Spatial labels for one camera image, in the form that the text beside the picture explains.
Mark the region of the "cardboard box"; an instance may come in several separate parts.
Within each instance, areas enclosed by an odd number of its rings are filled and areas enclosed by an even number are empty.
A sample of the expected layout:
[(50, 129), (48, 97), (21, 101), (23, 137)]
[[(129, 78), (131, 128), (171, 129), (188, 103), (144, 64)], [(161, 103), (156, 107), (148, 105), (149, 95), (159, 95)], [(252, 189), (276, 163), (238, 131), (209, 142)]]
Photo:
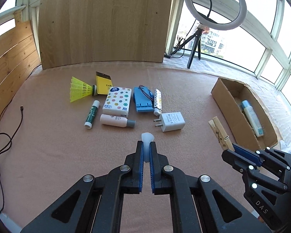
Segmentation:
[[(256, 151), (278, 144), (279, 130), (274, 125), (265, 104), (249, 85), (219, 77), (211, 94), (223, 113), (238, 145)], [(244, 100), (249, 102), (257, 115), (263, 129), (261, 137), (256, 136), (241, 108), (241, 102)]]

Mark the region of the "wooden clothespin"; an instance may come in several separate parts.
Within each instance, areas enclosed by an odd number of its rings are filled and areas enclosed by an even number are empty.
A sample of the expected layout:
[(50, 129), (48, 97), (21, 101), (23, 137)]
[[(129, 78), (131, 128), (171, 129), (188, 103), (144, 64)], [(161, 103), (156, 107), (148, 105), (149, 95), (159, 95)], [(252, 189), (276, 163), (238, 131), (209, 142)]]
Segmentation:
[(232, 142), (223, 128), (223, 125), (221, 124), (220, 120), (218, 117), (214, 117), (211, 120), (208, 121), (208, 124), (213, 131), (214, 135), (216, 136), (218, 143), (220, 144), (222, 150), (231, 150), (234, 151), (234, 147), (232, 145)]

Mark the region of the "green white lip balm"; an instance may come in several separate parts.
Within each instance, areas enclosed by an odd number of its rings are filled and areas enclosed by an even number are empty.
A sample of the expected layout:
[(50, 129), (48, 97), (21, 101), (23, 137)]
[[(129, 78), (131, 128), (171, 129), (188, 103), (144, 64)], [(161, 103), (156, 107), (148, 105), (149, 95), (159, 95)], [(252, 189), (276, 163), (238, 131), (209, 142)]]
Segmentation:
[(94, 118), (98, 112), (100, 106), (100, 102), (98, 100), (95, 100), (90, 108), (90, 112), (88, 113), (88, 116), (86, 118), (86, 121), (84, 123), (84, 126), (86, 129), (91, 129), (92, 124), (94, 122)]

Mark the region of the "small white cap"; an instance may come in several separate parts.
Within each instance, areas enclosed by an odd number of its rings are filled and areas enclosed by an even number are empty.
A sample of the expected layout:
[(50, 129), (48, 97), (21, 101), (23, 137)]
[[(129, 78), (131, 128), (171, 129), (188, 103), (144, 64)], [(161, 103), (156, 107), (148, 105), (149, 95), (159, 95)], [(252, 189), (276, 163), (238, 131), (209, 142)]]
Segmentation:
[(142, 133), (141, 140), (143, 142), (143, 159), (145, 163), (150, 161), (150, 143), (154, 141), (152, 133)]

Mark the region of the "small pink white bottle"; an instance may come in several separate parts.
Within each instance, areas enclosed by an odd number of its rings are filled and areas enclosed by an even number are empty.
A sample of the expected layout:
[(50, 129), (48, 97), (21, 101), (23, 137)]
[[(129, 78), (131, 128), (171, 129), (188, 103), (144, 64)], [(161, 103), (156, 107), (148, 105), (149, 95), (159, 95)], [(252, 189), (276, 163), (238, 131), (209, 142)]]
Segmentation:
[(134, 120), (130, 120), (130, 119), (127, 119), (125, 117), (120, 117), (120, 116), (111, 116), (111, 115), (102, 114), (100, 116), (100, 122), (103, 125), (109, 125), (109, 126), (115, 126), (115, 127), (122, 127), (122, 128), (135, 127)]

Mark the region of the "white usb charger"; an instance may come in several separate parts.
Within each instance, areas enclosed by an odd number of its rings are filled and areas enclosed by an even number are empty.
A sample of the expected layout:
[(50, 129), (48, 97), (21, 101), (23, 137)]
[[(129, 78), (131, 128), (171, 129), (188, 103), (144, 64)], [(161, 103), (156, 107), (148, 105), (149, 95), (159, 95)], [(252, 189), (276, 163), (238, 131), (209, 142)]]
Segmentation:
[(156, 127), (161, 127), (162, 132), (181, 130), (185, 126), (185, 120), (180, 112), (162, 113), (153, 121)]

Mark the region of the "tissue pack with smileys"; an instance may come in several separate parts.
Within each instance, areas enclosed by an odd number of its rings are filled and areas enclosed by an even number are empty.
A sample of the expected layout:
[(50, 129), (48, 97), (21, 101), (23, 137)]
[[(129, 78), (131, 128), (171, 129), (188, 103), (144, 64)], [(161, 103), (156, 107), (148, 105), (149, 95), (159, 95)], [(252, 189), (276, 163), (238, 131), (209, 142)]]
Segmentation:
[(103, 104), (102, 113), (111, 116), (128, 117), (132, 89), (124, 87), (111, 87), (106, 101)]

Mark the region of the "yellow shuttlecock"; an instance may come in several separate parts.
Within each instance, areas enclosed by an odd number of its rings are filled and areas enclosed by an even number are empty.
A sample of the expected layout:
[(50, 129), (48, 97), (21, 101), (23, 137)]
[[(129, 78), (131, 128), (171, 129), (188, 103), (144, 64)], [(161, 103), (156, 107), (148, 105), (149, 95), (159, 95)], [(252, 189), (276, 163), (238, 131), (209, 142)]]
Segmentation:
[(75, 102), (87, 96), (96, 96), (97, 94), (96, 85), (90, 85), (75, 77), (71, 77), (70, 102)]

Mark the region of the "blue phone stand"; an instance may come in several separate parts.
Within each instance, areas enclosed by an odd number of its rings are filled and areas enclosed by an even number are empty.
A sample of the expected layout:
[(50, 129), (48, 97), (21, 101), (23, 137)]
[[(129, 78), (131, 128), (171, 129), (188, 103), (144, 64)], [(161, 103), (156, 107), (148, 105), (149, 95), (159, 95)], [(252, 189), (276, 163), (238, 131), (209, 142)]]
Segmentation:
[(154, 95), (143, 85), (139, 85), (133, 89), (133, 101), (135, 103), (135, 108), (137, 113), (147, 113), (153, 112), (153, 101)]

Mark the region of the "yellow black card pack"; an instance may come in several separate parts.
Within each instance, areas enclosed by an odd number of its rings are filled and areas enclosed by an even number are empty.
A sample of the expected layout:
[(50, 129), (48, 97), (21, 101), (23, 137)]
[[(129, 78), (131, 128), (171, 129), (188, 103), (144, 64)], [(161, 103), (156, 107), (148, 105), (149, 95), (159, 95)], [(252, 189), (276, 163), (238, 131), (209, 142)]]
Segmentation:
[(96, 72), (96, 86), (97, 94), (108, 95), (109, 90), (112, 87), (111, 77), (104, 73)]

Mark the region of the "white blue sunscreen bottle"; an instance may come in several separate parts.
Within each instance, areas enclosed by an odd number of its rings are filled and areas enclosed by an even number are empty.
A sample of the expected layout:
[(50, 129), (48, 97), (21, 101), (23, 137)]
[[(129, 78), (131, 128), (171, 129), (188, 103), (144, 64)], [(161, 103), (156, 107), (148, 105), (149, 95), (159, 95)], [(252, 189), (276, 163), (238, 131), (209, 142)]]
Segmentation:
[(253, 107), (247, 100), (244, 100), (241, 102), (241, 108), (243, 109), (255, 135), (257, 137), (262, 137), (264, 135), (263, 128)]

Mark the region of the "black tripod stand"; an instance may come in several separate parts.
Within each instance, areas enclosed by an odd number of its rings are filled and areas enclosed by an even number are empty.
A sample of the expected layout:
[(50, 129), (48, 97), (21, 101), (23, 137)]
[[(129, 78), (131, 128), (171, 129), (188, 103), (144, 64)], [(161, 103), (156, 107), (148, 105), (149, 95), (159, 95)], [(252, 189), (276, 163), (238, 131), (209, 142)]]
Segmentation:
[(181, 50), (185, 51), (185, 46), (189, 42), (193, 41), (193, 45), (192, 45), (192, 48), (191, 48), (191, 53), (190, 53), (190, 56), (189, 56), (189, 59), (188, 59), (188, 63), (187, 63), (187, 69), (190, 69), (196, 51), (197, 51), (198, 59), (199, 60), (201, 59), (201, 37), (202, 37), (203, 34), (208, 33), (208, 32), (209, 32), (208, 30), (203, 30), (202, 28), (198, 28), (196, 30), (196, 32), (193, 33), (187, 39), (184, 39), (183, 37), (179, 37), (174, 51), (172, 51), (169, 55), (171, 56), (171, 58), (181, 58), (181, 57), (183, 57), (184, 52), (179, 57), (174, 57), (174, 55), (178, 51), (181, 51)]

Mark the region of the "pine slat headboard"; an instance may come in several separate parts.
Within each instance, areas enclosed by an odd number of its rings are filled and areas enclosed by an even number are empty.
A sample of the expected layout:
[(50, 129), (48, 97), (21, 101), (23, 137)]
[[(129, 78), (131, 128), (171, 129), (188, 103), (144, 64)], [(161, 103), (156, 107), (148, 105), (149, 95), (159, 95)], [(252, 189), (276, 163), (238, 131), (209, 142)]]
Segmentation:
[(15, 27), (0, 36), (0, 117), (34, 68), (41, 64), (37, 21), (22, 18), (22, 6), (0, 14), (12, 16)]

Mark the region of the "large oak wood board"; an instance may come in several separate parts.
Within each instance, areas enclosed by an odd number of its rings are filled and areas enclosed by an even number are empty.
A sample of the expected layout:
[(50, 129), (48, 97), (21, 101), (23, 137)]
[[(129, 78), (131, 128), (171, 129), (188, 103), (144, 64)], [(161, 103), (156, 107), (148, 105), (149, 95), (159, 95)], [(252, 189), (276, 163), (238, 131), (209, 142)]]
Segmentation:
[(171, 0), (40, 0), (44, 69), (106, 61), (163, 61)]

